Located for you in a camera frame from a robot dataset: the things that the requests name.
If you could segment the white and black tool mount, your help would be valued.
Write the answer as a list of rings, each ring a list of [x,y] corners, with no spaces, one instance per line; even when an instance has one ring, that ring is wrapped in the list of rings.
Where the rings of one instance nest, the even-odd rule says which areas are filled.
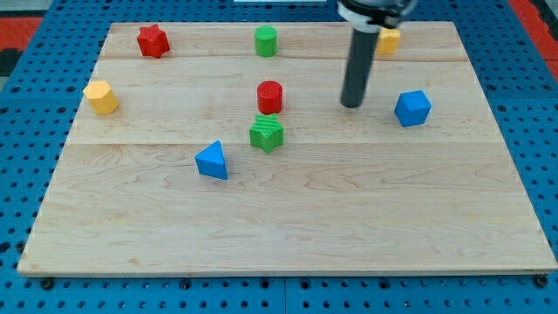
[[[395,29],[417,7],[417,0],[337,0],[337,13],[364,33]]]

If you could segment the dark grey pusher stick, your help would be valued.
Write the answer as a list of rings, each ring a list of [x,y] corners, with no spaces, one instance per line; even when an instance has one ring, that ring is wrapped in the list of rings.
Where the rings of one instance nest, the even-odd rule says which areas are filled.
[[[368,33],[357,29],[351,34],[340,97],[341,104],[347,108],[358,108],[363,103],[378,36],[378,32]]]

